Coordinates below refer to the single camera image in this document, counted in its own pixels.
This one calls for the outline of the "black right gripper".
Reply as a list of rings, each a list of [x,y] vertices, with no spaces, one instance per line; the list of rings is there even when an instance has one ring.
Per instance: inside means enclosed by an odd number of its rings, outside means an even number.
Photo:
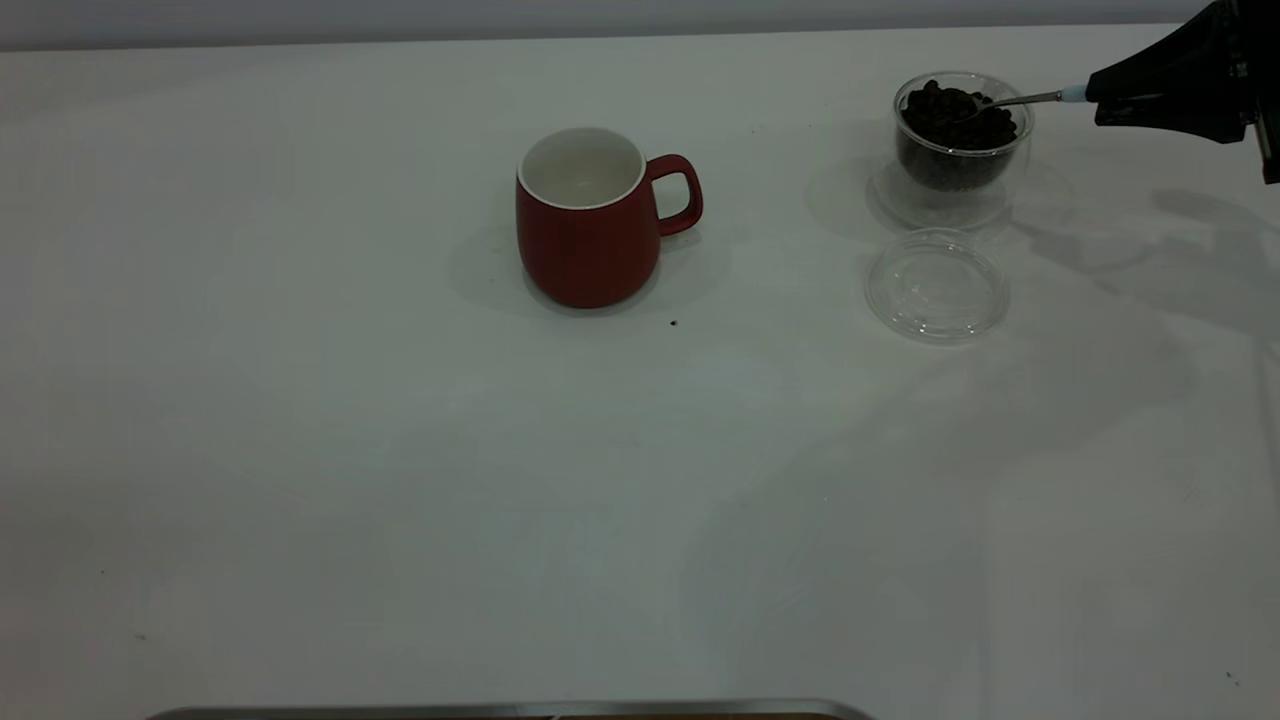
[[[1247,120],[1230,102],[1178,94],[1220,88],[1245,46],[1254,136],[1263,179],[1279,182],[1279,1],[1212,1],[1187,23],[1139,53],[1093,73],[1087,100],[1098,102],[1098,127],[1135,127],[1239,143]]]

